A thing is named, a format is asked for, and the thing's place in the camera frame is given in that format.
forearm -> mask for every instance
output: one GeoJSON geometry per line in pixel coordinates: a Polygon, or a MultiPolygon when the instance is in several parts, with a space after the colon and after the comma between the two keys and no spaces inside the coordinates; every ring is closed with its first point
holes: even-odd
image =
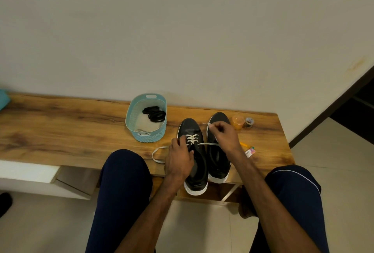
{"type": "Polygon", "coordinates": [[[158,192],[126,234],[116,253],[153,253],[162,224],[177,190],[172,179],[165,177],[158,192]]]}
{"type": "Polygon", "coordinates": [[[271,252],[320,252],[241,151],[229,155],[253,202],[271,252]]]}

wall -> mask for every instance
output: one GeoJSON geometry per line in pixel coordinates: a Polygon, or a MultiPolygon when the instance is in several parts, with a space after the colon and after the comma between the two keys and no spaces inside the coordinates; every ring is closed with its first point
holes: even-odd
{"type": "Polygon", "coordinates": [[[373,0],[0,0],[0,85],[276,112],[290,141],[374,61],[373,0]]]}

blue cloth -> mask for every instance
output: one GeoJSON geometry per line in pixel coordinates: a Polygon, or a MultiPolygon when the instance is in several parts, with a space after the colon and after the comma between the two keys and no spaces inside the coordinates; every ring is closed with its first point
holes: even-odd
{"type": "Polygon", "coordinates": [[[5,93],[5,90],[0,90],[0,110],[2,110],[10,101],[11,99],[5,93]]]}
{"type": "MultiPolygon", "coordinates": [[[[301,166],[278,167],[265,181],[321,252],[328,253],[321,187],[310,172],[301,166]]],[[[149,204],[151,190],[152,177],[142,157],[129,150],[113,152],[101,170],[86,253],[113,253],[149,204]]],[[[250,252],[270,252],[260,223],[250,252]]]]}

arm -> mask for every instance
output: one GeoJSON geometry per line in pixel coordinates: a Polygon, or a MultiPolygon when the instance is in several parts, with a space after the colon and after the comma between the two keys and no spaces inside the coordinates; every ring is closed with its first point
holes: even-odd
{"type": "Polygon", "coordinates": [[[313,240],[274,195],[252,160],[246,157],[235,129],[222,121],[210,124],[209,128],[248,191],[270,251],[320,253],[313,240]]]}
{"type": "Polygon", "coordinates": [[[126,234],[116,253],[152,252],[171,202],[194,165],[193,151],[188,153],[185,136],[174,138],[165,159],[165,178],[144,212],[126,234]]]}

dark brown baseboard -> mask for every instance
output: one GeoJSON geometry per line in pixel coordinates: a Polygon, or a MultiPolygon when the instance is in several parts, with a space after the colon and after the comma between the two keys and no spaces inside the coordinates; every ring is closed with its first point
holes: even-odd
{"type": "Polygon", "coordinates": [[[361,78],[359,78],[344,94],[335,100],[325,111],[323,111],[316,119],[313,120],[303,131],[300,132],[290,143],[289,147],[293,148],[300,142],[307,134],[314,130],[319,124],[330,117],[341,105],[353,97],[360,89],[362,89],[368,82],[374,78],[374,66],[367,71],[361,78]]]}

